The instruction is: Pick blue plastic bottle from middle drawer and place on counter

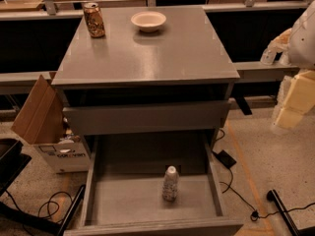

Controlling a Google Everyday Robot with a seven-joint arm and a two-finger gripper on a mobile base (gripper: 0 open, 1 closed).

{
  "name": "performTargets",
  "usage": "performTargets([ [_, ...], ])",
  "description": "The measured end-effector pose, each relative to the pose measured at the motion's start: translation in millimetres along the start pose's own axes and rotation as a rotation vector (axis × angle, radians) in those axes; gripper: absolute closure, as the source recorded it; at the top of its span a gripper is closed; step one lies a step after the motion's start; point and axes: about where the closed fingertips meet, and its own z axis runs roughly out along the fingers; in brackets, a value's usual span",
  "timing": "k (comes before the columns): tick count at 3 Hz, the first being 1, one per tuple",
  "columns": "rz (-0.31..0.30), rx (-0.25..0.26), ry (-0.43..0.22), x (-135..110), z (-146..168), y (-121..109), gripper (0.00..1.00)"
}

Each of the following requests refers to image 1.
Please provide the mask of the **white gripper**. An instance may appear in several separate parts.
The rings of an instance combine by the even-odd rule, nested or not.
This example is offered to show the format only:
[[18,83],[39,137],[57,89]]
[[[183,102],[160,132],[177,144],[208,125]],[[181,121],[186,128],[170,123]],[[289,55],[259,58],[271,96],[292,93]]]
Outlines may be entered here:
[[[291,29],[286,29],[275,37],[268,45],[277,54],[288,54],[288,43]],[[290,130],[294,128],[306,114],[315,106],[315,71],[307,70],[297,74],[291,80],[283,107],[276,106],[273,112],[274,129]]]

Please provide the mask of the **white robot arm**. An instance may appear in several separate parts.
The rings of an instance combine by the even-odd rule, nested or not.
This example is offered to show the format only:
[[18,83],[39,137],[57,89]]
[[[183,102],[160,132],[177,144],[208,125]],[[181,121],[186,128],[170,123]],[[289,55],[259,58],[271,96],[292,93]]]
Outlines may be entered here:
[[281,82],[273,112],[272,130],[285,134],[315,106],[315,1],[290,29],[269,43],[261,62],[273,64],[277,53],[282,55],[281,64],[299,68],[294,77],[285,77]]

